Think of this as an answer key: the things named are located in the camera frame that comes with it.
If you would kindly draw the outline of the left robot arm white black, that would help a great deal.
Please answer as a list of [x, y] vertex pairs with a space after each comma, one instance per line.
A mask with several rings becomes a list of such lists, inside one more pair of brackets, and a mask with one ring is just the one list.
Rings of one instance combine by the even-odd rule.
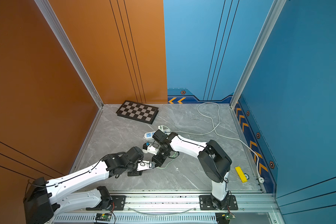
[[99, 186], [84, 192], [80, 189], [136, 170], [143, 157], [139, 147], [132, 147], [127, 152], [108, 154], [97, 163], [63, 177], [35, 179], [23, 199], [26, 223], [44, 224], [54, 216], [79, 209], [113, 209], [113, 200], [106, 187]]

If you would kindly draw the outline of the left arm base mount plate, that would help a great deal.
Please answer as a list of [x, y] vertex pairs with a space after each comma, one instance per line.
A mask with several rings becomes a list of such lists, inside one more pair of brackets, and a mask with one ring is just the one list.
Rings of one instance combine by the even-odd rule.
[[111, 196], [110, 199], [102, 199], [101, 202], [93, 208], [86, 208], [87, 211], [123, 211], [125, 207], [126, 196]]

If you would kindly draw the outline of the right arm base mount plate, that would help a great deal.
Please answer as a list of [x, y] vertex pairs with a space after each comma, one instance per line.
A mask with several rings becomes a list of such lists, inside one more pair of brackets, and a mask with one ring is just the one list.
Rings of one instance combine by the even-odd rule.
[[227, 195], [222, 201], [217, 200], [211, 195], [200, 195], [199, 196], [200, 209], [202, 211], [208, 210], [230, 210], [237, 211], [238, 203], [234, 195]]

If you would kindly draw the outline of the white USB charger adapter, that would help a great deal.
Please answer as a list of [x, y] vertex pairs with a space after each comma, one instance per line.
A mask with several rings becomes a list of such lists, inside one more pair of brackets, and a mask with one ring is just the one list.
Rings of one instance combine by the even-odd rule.
[[158, 129], [161, 130], [164, 133], [171, 132], [171, 130], [167, 126], [165, 126], [165, 125], [158, 126]]

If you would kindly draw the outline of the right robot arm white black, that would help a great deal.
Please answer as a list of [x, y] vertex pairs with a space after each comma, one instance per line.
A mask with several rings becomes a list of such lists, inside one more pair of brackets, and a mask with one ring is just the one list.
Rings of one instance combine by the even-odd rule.
[[214, 208], [228, 207], [228, 175], [232, 160], [214, 140], [197, 142], [186, 139], [176, 132], [168, 134], [157, 130], [153, 139], [158, 143], [157, 154], [152, 157], [156, 167], [161, 167], [171, 152], [183, 153], [199, 160], [205, 174], [212, 180], [211, 201]]

